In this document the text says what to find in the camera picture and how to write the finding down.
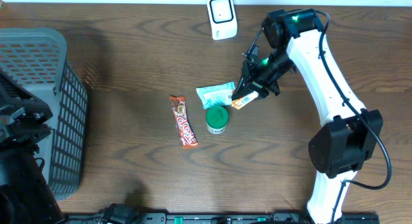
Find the orange Kleenex tissue pack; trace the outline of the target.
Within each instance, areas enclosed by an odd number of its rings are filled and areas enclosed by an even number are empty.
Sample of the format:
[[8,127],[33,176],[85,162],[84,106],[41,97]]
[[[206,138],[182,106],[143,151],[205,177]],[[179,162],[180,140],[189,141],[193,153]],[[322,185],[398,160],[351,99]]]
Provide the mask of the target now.
[[242,107],[246,106],[249,102],[252,102],[254,99],[258,98],[259,93],[257,91],[253,91],[248,95],[245,95],[241,98],[232,101],[232,107],[235,109],[241,109]]

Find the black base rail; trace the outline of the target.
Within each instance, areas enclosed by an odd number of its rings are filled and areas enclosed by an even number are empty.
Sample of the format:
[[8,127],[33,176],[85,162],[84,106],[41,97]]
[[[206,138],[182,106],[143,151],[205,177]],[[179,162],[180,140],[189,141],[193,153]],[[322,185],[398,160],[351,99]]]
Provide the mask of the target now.
[[89,214],[67,214],[68,223],[134,223],[134,224],[248,224],[285,223],[311,224],[309,215],[299,211],[273,213],[169,213],[164,210],[136,210],[123,204]]

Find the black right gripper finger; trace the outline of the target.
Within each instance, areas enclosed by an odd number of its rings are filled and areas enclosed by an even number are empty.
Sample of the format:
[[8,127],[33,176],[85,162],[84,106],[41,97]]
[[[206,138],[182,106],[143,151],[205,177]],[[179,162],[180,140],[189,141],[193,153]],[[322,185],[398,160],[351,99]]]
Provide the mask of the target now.
[[253,82],[252,85],[254,87],[254,91],[258,93],[258,98],[266,98],[269,95],[269,91],[257,82]]
[[250,76],[241,76],[238,81],[238,85],[236,86],[236,89],[231,96],[232,101],[251,94],[254,91],[250,88],[251,83],[252,79],[250,78]]

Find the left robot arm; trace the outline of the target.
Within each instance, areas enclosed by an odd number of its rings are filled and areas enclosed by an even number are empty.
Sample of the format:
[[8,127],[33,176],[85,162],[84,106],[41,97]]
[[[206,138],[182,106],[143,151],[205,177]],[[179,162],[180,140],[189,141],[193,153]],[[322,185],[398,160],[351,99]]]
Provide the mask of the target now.
[[64,223],[34,155],[51,133],[47,103],[1,73],[1,223]]

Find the teal wet wipes pack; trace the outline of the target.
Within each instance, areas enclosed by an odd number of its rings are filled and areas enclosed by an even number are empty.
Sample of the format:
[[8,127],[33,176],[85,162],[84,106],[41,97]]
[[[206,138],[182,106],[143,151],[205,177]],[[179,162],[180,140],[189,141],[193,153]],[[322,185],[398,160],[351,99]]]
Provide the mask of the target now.
[[220,85],[196,88],[196,92],[201,100],[203,109],[209,109],[212,106],[231,105],[232,93],[234,90],[234,82],[227,82]]

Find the red Top chocolate bar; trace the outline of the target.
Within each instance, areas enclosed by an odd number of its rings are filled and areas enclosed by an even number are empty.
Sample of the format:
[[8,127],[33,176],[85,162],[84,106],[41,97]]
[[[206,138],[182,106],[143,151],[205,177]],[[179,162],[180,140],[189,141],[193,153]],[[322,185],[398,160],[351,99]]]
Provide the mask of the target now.
[[199,147],[199,142],[192,130],[187,116],[187,106],[184,96],[170,96],[172,111],[176,122],[176,130],[178,132],[183,149],[194,149]]

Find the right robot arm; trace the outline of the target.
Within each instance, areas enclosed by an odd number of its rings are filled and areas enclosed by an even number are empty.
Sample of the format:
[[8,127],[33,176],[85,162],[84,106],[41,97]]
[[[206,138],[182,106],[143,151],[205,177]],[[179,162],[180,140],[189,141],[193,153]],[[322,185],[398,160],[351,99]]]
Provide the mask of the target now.
[[241,77],[232,94],[239,109],[255,99],[279,94],[278,80],[298,72],[315,103],[321,128],[309,141],[316,170],[312,196],[301,214],[279,214],[272,223],[378,223],[375,214],[344,214],[342,205],[350,185],[376,147],[383,120],[368,110],[343,77],[326,40],[327,13],[311,8],[276,10],[263,20],[260,33],[272,48],[264,59],[252,44],[244,54]]

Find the grey plastic basket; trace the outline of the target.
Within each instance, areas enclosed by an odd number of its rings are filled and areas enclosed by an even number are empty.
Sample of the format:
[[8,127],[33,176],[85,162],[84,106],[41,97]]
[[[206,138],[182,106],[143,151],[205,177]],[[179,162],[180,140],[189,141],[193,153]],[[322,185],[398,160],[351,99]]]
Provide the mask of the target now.
[[67,42],[51,28],[1,29],[1,71],[47,103],[53,116],[48,137],[35,157],[56,200],[77,191],[82,162],[88,95],[67,59]]

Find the white barcode scanner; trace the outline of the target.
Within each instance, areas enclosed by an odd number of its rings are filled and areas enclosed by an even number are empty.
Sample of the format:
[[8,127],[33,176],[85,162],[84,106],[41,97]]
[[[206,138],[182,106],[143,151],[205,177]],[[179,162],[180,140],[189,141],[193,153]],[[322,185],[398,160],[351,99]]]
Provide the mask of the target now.
[[238,22],[233,0],[208,0],[207,9],[212,39],[230,39],[237,35]]

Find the green lid jar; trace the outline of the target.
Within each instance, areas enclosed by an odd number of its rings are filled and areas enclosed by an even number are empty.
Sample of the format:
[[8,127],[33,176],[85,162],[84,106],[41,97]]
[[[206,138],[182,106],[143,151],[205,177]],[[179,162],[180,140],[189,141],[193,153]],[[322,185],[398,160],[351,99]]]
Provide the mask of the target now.
[[212,106],[206,113],[207,129],[212,134],[221,134],[229,123],[229,113],[222,106]]

